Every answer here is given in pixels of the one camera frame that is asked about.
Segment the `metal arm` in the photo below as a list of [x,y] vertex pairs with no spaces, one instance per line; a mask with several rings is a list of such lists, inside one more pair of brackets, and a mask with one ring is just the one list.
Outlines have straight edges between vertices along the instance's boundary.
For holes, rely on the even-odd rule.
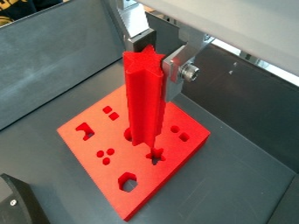
[[[155,45],[155,31],[150,28],[144,6],[132,0],[106,0],[126,49],[142,52],[148,44]],[[214,40],[188,25],[180,25],[180,39],[187,42],[164,60],[166,85],[163,98],[168,102],[182,92],[183,80],[194,81],[200,69],[192,64],[195,55]]]
[[110,16],[128,51],[142,52],[155,45],[155,30],[148,27],[144,6],[134,0],[106,0]]

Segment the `gray wall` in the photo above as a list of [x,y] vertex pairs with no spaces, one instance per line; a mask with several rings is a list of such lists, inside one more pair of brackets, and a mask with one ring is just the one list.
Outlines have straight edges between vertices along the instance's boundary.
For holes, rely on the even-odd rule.
[[103,1],[72,0],[0,28],[0,129],[122,57]]

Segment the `hexagonal hole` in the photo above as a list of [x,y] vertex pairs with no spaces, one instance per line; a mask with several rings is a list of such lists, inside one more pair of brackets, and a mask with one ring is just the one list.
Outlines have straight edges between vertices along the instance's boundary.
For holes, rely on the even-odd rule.
[[131,172],[126,172],[118,179],[118,185],[119,190],[131,193],[138,186],[136,175]]

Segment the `red star-shaped peg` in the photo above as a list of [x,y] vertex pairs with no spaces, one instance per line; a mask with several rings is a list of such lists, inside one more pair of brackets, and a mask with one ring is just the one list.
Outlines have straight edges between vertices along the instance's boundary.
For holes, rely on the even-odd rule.
[[164,120],[164,55],[148,45],[142,52],[124,52],[126,95],[132,145],[155,147]]

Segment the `white panel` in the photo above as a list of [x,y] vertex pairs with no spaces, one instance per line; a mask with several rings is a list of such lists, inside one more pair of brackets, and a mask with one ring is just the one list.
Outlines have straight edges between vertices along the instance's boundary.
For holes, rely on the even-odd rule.
[[138,0],[299,76],[298,0]]

